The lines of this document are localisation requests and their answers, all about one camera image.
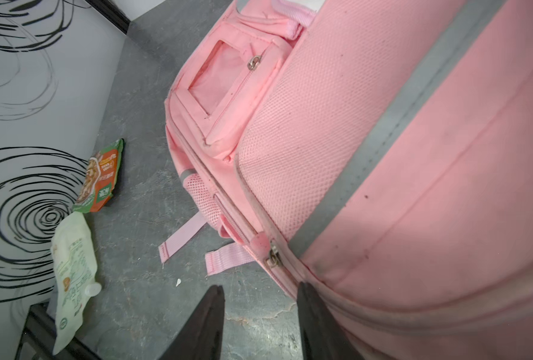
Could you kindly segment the white food pouch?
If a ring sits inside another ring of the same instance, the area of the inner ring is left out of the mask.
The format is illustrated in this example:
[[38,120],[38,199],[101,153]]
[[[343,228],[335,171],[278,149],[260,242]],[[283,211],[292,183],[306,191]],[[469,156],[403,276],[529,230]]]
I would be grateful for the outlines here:
[[51,254],[58,291],[52,354],[57,355],[82,326],[88,301],[102,289],[96,282],[98,264],[91,229],[82,213],[73,212],[60,222],[52,238]]

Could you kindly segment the pink student backpack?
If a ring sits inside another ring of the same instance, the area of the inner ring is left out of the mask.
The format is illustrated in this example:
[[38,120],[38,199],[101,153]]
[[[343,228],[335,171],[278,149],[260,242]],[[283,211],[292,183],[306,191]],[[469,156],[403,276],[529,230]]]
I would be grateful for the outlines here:
[[165,99],[208,223],[364,359],[533,359],[533,1],[249,1]]

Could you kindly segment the black corner frame post left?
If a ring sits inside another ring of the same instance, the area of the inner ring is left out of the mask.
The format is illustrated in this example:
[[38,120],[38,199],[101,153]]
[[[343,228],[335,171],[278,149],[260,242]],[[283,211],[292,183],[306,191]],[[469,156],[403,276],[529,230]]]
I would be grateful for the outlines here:
[[125,15],[124,12],[122,12],[121,9],[119,9],[118,6],[116,6],[115,3],[111,0],[85,0],[86,3],[89,4],[94,10],[96,10],[99,14],[101,14],[104,18],[106,18],[112,25],[114,25],[118,30],[120,30],[123,34],[127,34],[130,27],[130,20]]

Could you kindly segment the green snack packet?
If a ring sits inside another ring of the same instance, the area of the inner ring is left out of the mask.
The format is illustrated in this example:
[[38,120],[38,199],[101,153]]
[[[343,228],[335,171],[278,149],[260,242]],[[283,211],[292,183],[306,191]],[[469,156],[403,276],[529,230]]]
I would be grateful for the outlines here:
[[117,139],[89,159],[74,212],[98,212],[114,196],[124,145],[124,139]]

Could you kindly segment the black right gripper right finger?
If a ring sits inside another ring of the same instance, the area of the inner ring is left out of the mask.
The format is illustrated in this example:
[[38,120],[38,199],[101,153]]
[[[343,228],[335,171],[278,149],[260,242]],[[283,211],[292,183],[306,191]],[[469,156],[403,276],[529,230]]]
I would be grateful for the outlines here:
[[311,284],[299,284],[297,308],[304,359],[364,359]]

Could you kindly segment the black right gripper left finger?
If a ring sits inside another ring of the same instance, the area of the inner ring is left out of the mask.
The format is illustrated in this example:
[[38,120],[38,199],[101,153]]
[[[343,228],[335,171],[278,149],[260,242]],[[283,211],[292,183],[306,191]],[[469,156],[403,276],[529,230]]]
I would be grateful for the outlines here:
[[160,359],[220,359],[225,322],[225,294],[212,285]]

